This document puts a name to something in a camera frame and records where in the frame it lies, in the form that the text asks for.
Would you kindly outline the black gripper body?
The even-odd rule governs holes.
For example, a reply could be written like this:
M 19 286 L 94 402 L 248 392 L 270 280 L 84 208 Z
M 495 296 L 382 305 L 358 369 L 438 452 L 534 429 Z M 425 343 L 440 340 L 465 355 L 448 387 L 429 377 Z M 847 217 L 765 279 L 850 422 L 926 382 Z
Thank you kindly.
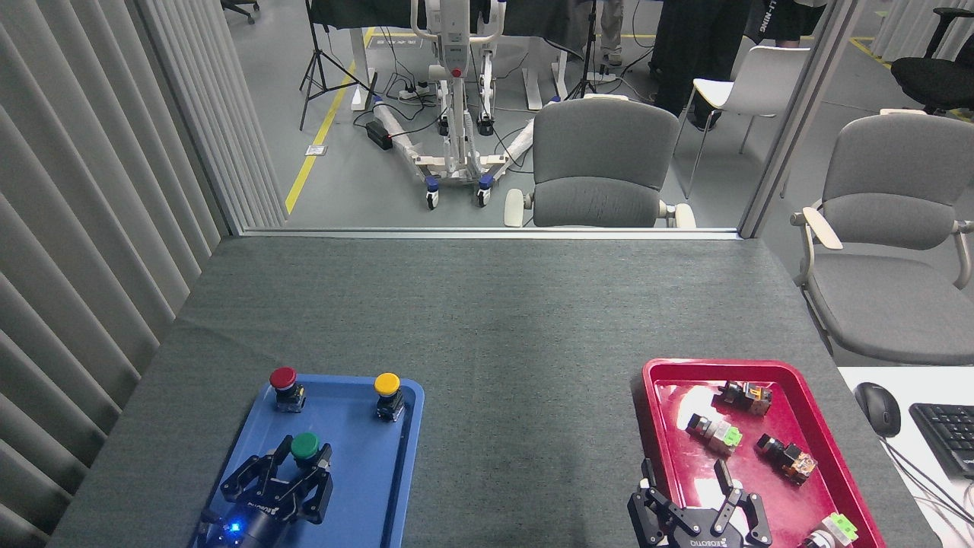
M 204 510 L 197 527 L 198 547 L 275 547 L 296 521 L 296 504 L 285 494 L 288 483 L 253 486 L 222 515 Z
M 669 527 L 667 541 L 670 547 L 744 547 L 744 537 L 732 524 L 725 524 L 720 533 L 714 533 L 713 524 L 719 514 L 686 514 L 689 530 L 675 520 Z

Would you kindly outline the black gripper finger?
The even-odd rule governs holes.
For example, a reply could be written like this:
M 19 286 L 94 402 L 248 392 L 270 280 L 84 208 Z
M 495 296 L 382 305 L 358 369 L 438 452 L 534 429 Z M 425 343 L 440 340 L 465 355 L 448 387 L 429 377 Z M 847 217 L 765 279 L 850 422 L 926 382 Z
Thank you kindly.
M 686 517 L 686 508 L 680 508 L 658 488 L 651 459 L 641 464 L 642 479 L 636 492 L 629 499 L 629 517 L 640 547 L 657 547 L 665 542 L 667 547 L 680 547 L 676 533 L 695 537 L 697 524 Z
M 743 547 L 745 543 L 759 547 L 770 547 L 773 537 L 762 496 L 758 495 L 757 492 L 746 492 L 741 486 L 735 485 L 725 460 L 715 462 L 715 475 L 721 492 L 724 493 L 724 502 L 721 504 L 718 516 L 715 519 L 717 537 L 726 538 L 727 547 Z M 733 544 L 729 530 L 733 530 L 734 533 L 737 533 L 737 530 L 731 527 L 730 519 L 738 508 L 744 512 L 750 528 L 748 533 L 741 537 L 740 542 Z
M 248 486 L 256 481 L 256 495 L 258 502 L 272 502 L 275 496 L 280 502 L 294 499 L 294 489 L 290 483 L 274 483 L 277 479 L 279 466 L 290 455 L 292 435 L 285 435 L 282 443 L 274 451 L 263 457 L 251 455 L 221 484 L 221 494 L 226 502 L 236 502 L 246 492 Z
M 309 450 L 293 450 L 293 457 L 302 472 L 295 488 L 301 503 L 296 518 L 321 524 L 334 487 L 330 472 L 332 448 L 320 448 L 313 454 Z

